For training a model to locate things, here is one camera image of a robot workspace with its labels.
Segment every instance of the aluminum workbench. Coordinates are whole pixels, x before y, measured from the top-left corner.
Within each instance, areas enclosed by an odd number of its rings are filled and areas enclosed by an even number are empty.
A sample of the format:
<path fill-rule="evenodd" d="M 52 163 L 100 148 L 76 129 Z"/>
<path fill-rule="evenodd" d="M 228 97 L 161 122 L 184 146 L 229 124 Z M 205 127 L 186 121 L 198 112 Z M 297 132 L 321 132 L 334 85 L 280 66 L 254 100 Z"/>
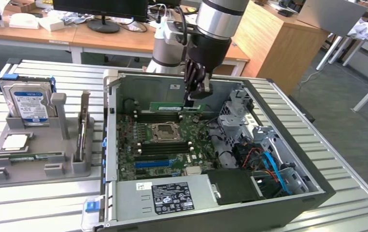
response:
<path fill-rule="evenodd" d="M 12 67 L 8 64 L 2 72 L 9 68 L 12 72 L 29 76 L 54 76 L 58 92 L 68 96 L 66 116 L 76 116 L 81 91 L 89 90 L 89 112 L 96 127 L 90 176 L 66 179 L 64 182 L 0 188 L 0 231 L 80 231 L 82 203 L 86 198 L 97 196 L 100 191 L 102 72 L 110 67 L 24 60 Z M 273 231 L 368 231 L 366 183 L 277 86 L 265 79 L 250 79 L 250 82 L 337 192 L 318 209 L 305 212 L 290 224 Z M 268 124 L 257 106 L 254 111 L 264 125 Z M 0 132 L 6 114 L 8 107 L 0 94 Z"/>

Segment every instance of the computer monitor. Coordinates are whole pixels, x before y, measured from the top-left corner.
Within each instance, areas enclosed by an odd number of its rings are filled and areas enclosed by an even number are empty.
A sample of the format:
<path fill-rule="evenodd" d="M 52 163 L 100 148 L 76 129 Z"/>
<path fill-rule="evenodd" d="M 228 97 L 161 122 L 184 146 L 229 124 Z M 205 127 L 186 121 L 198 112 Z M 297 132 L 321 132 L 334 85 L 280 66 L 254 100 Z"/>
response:
<path fill-rule="evenodd" d="M 81 14 L 101 15 L 101 20 L 88 22 L 88 27 L 101 33 L 114 33 L 118 25 L 105 21 L 105 16 L 133 18 L 144 22 L 148 14 L 148 0 L 53 0 L 53 9 Z"/>

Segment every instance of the gray carpet floor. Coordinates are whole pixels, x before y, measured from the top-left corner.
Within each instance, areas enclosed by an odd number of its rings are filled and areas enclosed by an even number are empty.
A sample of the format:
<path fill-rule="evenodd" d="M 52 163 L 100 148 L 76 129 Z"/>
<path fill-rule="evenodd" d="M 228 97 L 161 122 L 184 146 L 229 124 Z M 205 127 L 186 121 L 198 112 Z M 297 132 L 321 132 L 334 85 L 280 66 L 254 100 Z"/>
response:
<path fill-rule="evenodd" d="M 322 55 L 320 52 L 316 56 L 302 80 L 314 72 Z M 72 62 L 65 51 L 0 46 L 0 70 L 9 58 Z M 129 63 L 129 58 L 109 56 L 109 60 L 106 65 L 113 66 L 148 65 L 148 59 Z M 368 183 L 368 104 L 360 113 L 350 111 L 366 93 L 368 83 L 361 77 L 332 64 L 296 88 L 293 97 L 316 118 L 314 126 Z"/>

